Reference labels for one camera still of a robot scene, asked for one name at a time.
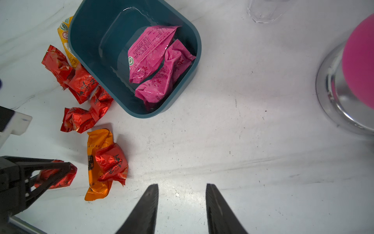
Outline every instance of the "dark teal plastic bin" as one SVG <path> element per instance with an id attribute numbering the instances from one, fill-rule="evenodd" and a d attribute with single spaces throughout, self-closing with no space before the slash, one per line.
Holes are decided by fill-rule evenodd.
<path id="1" fill-rule="evenodd" d="M 139 84 L 129 83 L 127 51 L 153 25 L 181 25 L 174 38 L 196 59 L 180 76 L 170 95 L 158 108 L 148 111 L 134 95 Z M 195 76 L 201 56 L 197 29 L 163 0 L 84 0 L 70 24 L 68 40 L 72 53 L 90 74 L 127 113 L 137 118 L 166 111 Z"/>

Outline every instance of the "snack wrapper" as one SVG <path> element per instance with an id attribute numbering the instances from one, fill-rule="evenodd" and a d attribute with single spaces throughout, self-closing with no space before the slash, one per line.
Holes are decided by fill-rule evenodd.
<path id="1" fill-rule="evenodd" d="M 68 30 L 69 30 L 70 22 L 71 22 L 72 19 L 73 19 L 73 16 L 70 17 L 70 18 L 65 19 L 61 23 L 60 27 L 57 29 L 57 32 L 58 32 L 58 35 L 60 36 L 62 45 L 64 46 L 66 55 L 68 56 L 68 58 L 70 60 L 71 66 L 73 68 L 76 68 L 80 64 L 80 62 L 72 54 L 72 52 L 70 50 L 69 43 L 68 43 Z"/>
<path id="2" fill-rule="evenodd" d="M 106 148 L 96 150 L 96 162 L 104 173 L 98 181 L 119 181 L 125 185 L 129 165 L 121 147 L 117 143 Z"/>
<path id="3" fill-rule="evenodd" d="M 56 47 L 50 45 L 42 64 L 53 73 L 58 83 L 65 90 L 68 86 L 64 82 L 72 79 L 75 74 L 74 68 L 70 67 L 65 55 Z"/>
<path id="4" fill-rule="evenodd" d="M 109 194 L 112 181 L 99 182 L 98 179 L 103 175 L 100 166 L 95 159 L 96 151 L 113 145 L 113 134 L 108 129 L 99 129 L 88 132 L 87 155 L 88 155 L 88 178 L 90 187 L 86 193 L 85 200 L 93 201 L 104 198 Z"/>
<path id="5" fill-rule="evenodd" d="M 90 113 L 95 121 L 98 121 L 109 110 L 113 102 L 113 98 L 105 89 L 99 85 L 90 101 Z"/>
<path id="6" fill-rule="evenodd" d="M 64 161 L 53 160 L 52 162 L 64 162 Z M 38 177 L 36 178 L 36 182 L 34 186 L 36 188 L 39 187 L 44 181 L 46 181 L 48 178 L 56 174 L 58 171 L 59 169 L 48 169 L 48 170 L 40 171 Z M 70 172 L 68 172 L 68 174 L 64 178 L 62 178 L 59 182 L 49 187 L 49 189 L 63 188 L 63 187 L 70 186 L 76 174 L 77 174 L 77 167 L 71 164 Z"/>
<path id="7" fill-rule="evenodd" d="M 93 94 L 89 110 L 79 107 L 65 108 L 64 118 L 62 120 L 61 131 L 78 133 L 85 132 L 92 128 L 96 122 L 105 115 L 113 102 L 113 98 L 99 85 Z"/>
<path id="8" fill-rule="evenodd" d="M 191 65 L 196 57 L 178 39 L 166 50 L 163 67 L 156 75 L 142 83 L 135 90 L 135 96 L 146 106 L 157 103 L 173 89 L 179 76 Z"/>
<path id="9" fill-rule="evenodd" d="M 77 99 L 79 104 L 88 100 L 90 94 L 95 90 L 99 83 L 93 76 L 81 65 L 78 64 L 75 70 L 75 76 L 71 80 L 64 82 L 70 92 Z"/>
<path id="10" fill-rule="evenodd" d="M 141 83 L 158 69 L 178 27 L 157 25 L 145 29 L 128 51 L 130 83 Z"/>
<path id="11" fill-rule="evenodd" d="M 92 128 L 95 124 L 96 121 L 92 118 L 88 110 L 78 107 L 65 108 L 65 115 L 60 130 L 67 133 L 72 130 L 82 133 Z"/>

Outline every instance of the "yellow package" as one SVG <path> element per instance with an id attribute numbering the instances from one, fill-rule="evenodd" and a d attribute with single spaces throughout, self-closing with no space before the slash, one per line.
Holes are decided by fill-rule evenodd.
<path id="1" fill-rule="evenodd" d="M 95 153 L 96 150 L 113 144 L 113 134 L 108 129 L 99 129 L 87 134 L 88 178 L 90 188 L 86 193 L 85 200 L 93 201 L 106 197 L 109 194 L 109 190 L 112 186 L 112 181 L 98 181 L 98 178 L 102 176 L 103 173 L 96 162 Z"/>
<path id="2" fill-rule="evenodd" d="M 78 59 L 71 53 L 69 43 L 68 43 L 68 30 L 70 26 L 70 22 L 73 19 L 73 16 L 70 18 L 65 19 L 60 27 L 57 29 L 58 35 L 60 36 L 62 45 L 64 46 L 66 55 L 68 56 L 71 66 L 73 68 L 77 67 L 79 65 Z"/>

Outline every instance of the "silver metal base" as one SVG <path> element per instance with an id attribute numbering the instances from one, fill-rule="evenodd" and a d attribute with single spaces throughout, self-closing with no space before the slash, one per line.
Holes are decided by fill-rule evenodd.
<path id="1" fill-rule="evenodd" d="M 343 76 L 344 46 L 336 47 L 323 61 L 316 79 L 317 97 L 337 127 L 374 137 L 374 110 L 356 98 Z"/>
<path id="2" fill-rule="evenodd" d="M 0 224 L 0 232 L 2 234 L 47 234 L 15 216 L 9 218 L 9 223 Z"/>

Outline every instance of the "orange wrapper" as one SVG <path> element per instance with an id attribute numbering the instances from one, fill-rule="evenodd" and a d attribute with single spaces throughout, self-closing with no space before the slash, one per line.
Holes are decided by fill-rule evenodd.
<path id="1" fill-rule="evenodd" d="M 112 102 L 113 98 L 101 85 L 99 85 L 90 101 L 91 108 L 89 111 L 91 112 L 93 119 L 95 121 L 101 119 L 101 117 L 103 117 L 109 110 Z"/>
<path id="2" fill-rule="evenodd" d="M 64 162 L 64 161 L 53 160 L 52 162 Z M 40 171 L 34 186 L 36 188 L 39 187 L 44 181 L 46 181 L 52 175 L 56 174 L 58 171 L 59 171 L 59 169 L 48 169 L 48 170 Z M 74 166 L 73 164 L 71 164 L 70 172 L 64 178 L 62 178 L 59 182 L 57 182 L 56 184 L 49 187 L 49 189 L 63 188 L 63 187 L 70 186 L 70 184 L 73 182 L 76 174 L 77 174 L 77 167 Z"/>
<path id="3" fill-rule="evenodd" d="M 129 164 L 117 143 L 97 150 L 95 158 L 104 173 L 98 181 L 116 180 L 125 185 Z"/>
<path id="4" fill-rule="evenodd" d="M 99 129 L 87 134 L 88 178 L 90 188 L 86 193 L 85 200 L 93 201 L 106 197 L 112 186 L 112 181 L 98 181 L 99 177 L 103 175 L 103 172 L 96 162 L 95 154 L 98 149 L 106 148 L 113 144 L 113 134 L 108 129 Z"/>
<path id="5" fill-rule="evenodd" d="M 58 27 L 57 32 L 58 32 L 58 35 L 60 36 L 62 45 L 64 46 L 66 55 L 68 56 L 68 58 L 70 60 L 71 66 L 73 68 L 76 68 L 78 66 L 78 64 L 80 64 L 80 63 L 79 63 L 78 59 L 72 54 L 71 49 L 69 47 L 69 43 L 68 43 L 68 30 L 69 30 L 69 26 L 70 26 L 70 23 L 71 23 L 72 19 L 73 19 L 73 16 L 65 19 L 60 24 L 60 27 Z"/>
<path id="6" fill-rule="evenodd" d="M 70 132 L 72 130 L 82 133 L 89 130 L 96 124 L 88 110 L 73 107 L 65 108 L 64 119 L 62 120 L 61 131 Z"/>
<path id="7" fill-rule="evenodd" d="M 50 45 L 42 64 L 53 73 L 58 83 L 65 90 L 68 86 L 64 82 L 71 80 L 75 74 L 74 68 L 70 67 L 65 55 L 56 47 Z"/>
<path id="8" fill-rule="evenodd" d="M 64 83 L 68 86 L 70 92 L 77 99 L 79 104 L 84 103 L 90 97 L 99 83 L 93 76 L 81 65 L 78 64 L 75 75 L 72 79 L 67 79 Z"/>

